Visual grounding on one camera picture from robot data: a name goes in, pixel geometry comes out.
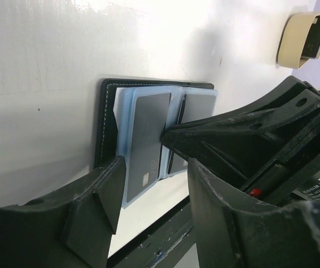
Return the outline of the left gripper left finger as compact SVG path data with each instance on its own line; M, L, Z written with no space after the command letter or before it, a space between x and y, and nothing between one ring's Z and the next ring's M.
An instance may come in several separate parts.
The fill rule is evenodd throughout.
M24 205L0 207L0 267L106 267L125 173L118 156Z

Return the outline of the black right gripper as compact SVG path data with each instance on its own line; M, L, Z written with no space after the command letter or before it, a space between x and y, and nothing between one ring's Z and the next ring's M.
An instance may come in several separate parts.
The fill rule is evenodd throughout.
M258 200L320 200L320 91L293 76L244 107L172 126L161 142Z

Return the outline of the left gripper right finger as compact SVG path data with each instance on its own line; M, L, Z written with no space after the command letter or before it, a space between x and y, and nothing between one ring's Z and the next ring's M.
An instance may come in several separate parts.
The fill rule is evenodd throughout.
M188 162L201 267L320 267L320 202L277 207Z

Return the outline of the dark credit card sleeve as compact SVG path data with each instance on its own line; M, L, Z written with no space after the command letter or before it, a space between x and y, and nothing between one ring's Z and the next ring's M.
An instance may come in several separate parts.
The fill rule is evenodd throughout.
M217 96L214 94L184 94L176 123L187 123L211 117L214 111L216 98ZM182 173L186 169L187 161L173 151L170 151L166 176Z
M171 93L138 97L130 148L126 202L130 203L158 179L164 130Z

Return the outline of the black leather card holder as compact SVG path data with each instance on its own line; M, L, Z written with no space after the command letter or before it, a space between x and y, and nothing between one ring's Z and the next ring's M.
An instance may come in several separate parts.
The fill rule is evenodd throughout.
M184 173L187 161L161 144L169 127L211 117L217 91L210 83L104 79L94 166L114 156L126 164L122 206L158 181Z

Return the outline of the beige card tray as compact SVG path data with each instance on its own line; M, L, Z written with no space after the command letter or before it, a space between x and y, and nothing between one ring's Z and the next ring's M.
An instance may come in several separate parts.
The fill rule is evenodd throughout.
M289 18L285 25L277 54L277 63L280 66L300 69L306 62L312 60L302 58L301 54L310 27L315 17L319 15L320 13L315 12L302 12L296 13Z

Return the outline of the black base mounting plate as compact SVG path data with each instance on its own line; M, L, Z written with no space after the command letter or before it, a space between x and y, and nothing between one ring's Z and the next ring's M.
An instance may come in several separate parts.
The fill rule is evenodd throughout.
M196 242L193 228L190 198L185 197L110 256L106 267L175 267Z

